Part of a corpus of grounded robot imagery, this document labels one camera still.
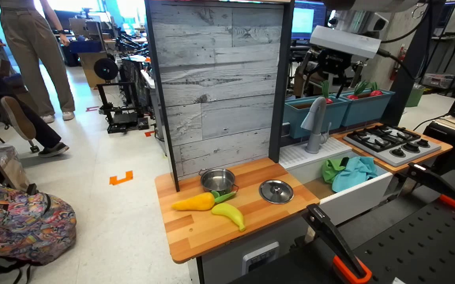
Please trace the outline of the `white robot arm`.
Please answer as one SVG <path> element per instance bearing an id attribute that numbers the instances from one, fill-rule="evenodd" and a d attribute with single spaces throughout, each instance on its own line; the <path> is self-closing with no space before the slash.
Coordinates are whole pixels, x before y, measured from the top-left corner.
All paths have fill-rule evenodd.
<path id="1" fill-rule="evenodd" d="M 385 29 L 383 13 L 399 13 L 423 0 L 322 0 L 339 14 L 333 27 L 315 27 L 309 43 L 317 48 L 372 59 L 378 51 L 377 33 Z"/>

